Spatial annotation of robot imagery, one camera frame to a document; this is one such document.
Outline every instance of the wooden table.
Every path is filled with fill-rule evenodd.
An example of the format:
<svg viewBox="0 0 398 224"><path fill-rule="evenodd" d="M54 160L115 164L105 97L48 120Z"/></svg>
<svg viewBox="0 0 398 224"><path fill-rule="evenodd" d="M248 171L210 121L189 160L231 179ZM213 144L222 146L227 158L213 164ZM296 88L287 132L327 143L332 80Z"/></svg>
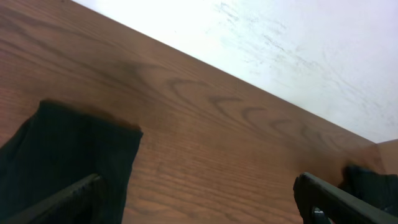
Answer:
<svg viewBox="0 0 398 224"><path fill-rule="evenodd" d="M141 126L124 223L301 223L299 173L384 172L372 142L82 6L3 0L0 144L44 98Z"/></svg>

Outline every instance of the white wall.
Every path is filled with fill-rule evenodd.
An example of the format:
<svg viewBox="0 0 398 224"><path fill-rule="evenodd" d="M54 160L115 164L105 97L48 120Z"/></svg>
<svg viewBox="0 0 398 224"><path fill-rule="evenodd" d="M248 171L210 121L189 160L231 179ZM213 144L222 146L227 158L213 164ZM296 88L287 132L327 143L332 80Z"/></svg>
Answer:
<svg viewBox="0 0 398 224"><path fill-rule="evenodd" d="M398 1L75 1L369 140L398 138Z"/></svg>

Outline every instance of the black fabric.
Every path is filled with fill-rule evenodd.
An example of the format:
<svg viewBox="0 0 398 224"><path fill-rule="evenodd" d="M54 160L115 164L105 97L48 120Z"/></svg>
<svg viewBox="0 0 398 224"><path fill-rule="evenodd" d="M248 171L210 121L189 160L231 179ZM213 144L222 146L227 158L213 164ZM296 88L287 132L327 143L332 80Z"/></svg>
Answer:
<svg viewBox="0 0 398 224"><path fill-rule="evenodd" d="M342 190L398 217L398 176L380 175L359 166L344 170Z"/></svg>
<svg viewBox="0 0 398 224"><path fill-rule="evenodd" d="M0 149L0 220L97 173L106 182L102 223L121 223L142 133L43 101Z"/></svg>

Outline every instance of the wall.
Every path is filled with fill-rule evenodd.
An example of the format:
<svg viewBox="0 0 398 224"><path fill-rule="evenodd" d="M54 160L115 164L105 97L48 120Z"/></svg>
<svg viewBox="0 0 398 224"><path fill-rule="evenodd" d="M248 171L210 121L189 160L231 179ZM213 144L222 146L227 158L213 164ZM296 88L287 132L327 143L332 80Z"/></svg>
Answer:
<svg viewBox="0 0 398 224"><path fill-rule="evenodd" d="M366 139L398 136L398 1L75 1Z"/></svg>

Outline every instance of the brown wood panel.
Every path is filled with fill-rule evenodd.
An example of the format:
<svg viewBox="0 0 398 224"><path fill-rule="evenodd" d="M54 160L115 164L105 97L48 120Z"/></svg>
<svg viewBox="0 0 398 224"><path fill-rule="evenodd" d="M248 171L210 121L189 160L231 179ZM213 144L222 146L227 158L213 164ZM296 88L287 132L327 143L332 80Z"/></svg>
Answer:
<svg viewBox="0 0 398 224"><path fill-rule="evenodd" d="M388 174L398 174L398 139L377 144Z"/></svg>
<svg viewBox="0 0 398 224"><path fill-rule="evenodd" d="M141 126L124 223L301 223L299 173L384 172L372 142L82 6L1 1L0 144L43 98Z"/></svg>

